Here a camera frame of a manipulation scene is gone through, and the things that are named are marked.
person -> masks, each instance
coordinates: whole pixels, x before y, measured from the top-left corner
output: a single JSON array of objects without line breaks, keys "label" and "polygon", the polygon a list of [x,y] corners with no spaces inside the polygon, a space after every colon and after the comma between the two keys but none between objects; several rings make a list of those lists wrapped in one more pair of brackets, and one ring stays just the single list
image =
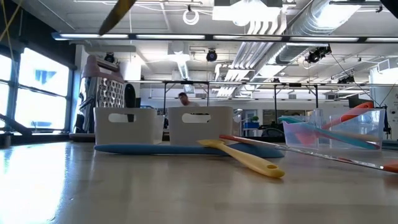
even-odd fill
[{"label": "person", "polygon": [[178,98],[180,99],[181,104],[184,106],[199,106],[198,103],[189,101],[187,94],[184,92],[178,94]]}]

wooden table surface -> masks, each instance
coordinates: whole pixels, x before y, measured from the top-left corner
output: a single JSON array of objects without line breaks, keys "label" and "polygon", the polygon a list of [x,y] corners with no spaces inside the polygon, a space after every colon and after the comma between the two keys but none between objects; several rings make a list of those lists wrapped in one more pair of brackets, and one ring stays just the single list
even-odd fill
[{"label": "wooden table surface", "polygon": [[69,142],[3,149],[0,223],[398,222],[398,175],[293,152],[270,160],[282,180],[230,157],[122,156]]}]

blue bin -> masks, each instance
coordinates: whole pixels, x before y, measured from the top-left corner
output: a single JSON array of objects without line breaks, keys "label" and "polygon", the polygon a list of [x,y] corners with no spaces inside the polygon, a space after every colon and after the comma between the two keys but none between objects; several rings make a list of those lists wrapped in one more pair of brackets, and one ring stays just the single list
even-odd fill
[{"label": "blue bin", "polygon": [[258,122],[247,122],[244,124],[243,128],[259,128]]}]

clear plastic container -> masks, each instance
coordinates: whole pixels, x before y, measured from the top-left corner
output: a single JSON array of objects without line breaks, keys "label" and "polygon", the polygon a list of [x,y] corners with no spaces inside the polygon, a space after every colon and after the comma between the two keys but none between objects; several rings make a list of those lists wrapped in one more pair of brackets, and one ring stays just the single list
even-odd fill
[{"label": "clear plastic container", "polygon": [[284,117],[302,121],[284,122],[286,145],[290,147],[325,151],[381,150],[383,109],[317,109],[311,116]]}]

yellow cable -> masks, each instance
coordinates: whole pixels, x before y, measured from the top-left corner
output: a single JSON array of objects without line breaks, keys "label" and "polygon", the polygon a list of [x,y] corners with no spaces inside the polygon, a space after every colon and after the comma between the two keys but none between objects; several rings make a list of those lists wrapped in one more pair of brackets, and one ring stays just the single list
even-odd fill
[{"label": "yellow cable", "polygon": [[24,1],[24,0],[21,0],[21,1],[18,3],[18,6],[17,6],[16,10],[14,11],[13,15],[11,16],[10,21],[9,21],[8,23],[6,23],[6,28],[5,28],[5,30],[2,32],[2,34],[0,35],[0,42],[2,41],[2,38],[4,37],[4,34],[6,34],[6,32],[8,32],[8,28],[10,27],[11,23],[12,23],[13,20],[15,19],[15,16],[16,16],[17,13],[18,13],[18,9],[21,7],[21,4],[22,4],[23,1]]},{"label": "yellow cable", "polygon": [[[4,5],[4,0],[1,0],[1,4],[2,4],[2,13],[4,14],[4,22],[7,25],[7,16],[6,16],[6,6]],[[7,27],[6,27],[6,33],[7,33],[7,39],[8,39],[8,45],[10,48],[10,54],[11,54],[11,67],[14,69],[14,73],[17,74],[17,68],[14,65],[15,60],[14,60],[14,53],[12,52],[12,45],[11,45],[11,38],[10,38],[10,32],[8,31]]]}]

